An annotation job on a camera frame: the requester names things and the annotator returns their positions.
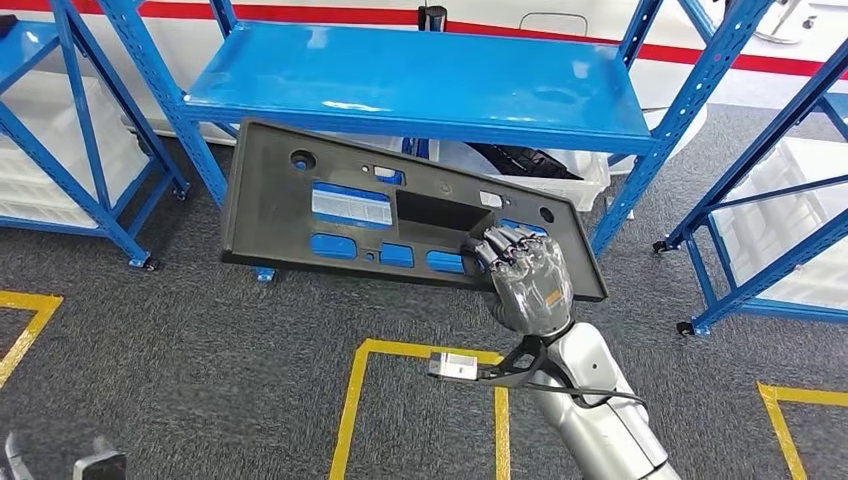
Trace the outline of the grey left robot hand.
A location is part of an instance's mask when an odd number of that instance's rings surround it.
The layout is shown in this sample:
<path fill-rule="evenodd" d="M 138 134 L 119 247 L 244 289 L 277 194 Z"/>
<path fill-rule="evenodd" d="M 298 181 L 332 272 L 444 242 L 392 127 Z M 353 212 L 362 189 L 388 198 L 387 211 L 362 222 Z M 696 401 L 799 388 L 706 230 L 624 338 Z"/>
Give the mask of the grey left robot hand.
<path fill-rule="evenodd" d="M 33 480 L 34 477 L 25 464 L 17 447 L 16 436 L 10 432 L 4 443 L 4 454 L 8 467 L 1 468 L 2 479 Z"/>

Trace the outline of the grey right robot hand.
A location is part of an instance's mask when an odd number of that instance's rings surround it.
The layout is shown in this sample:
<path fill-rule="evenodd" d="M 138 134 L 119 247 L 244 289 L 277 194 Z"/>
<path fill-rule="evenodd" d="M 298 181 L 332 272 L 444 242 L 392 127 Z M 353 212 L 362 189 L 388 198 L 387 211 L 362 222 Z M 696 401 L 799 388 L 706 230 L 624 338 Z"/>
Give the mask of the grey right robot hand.
<path fill-rule="evenodd" d="M 525 227 L 493 226 L 465 250 L 494 285 L 493 317 L 521 335 L 556 336 L 573 324 L 573 287 L 559 244 Z"/>

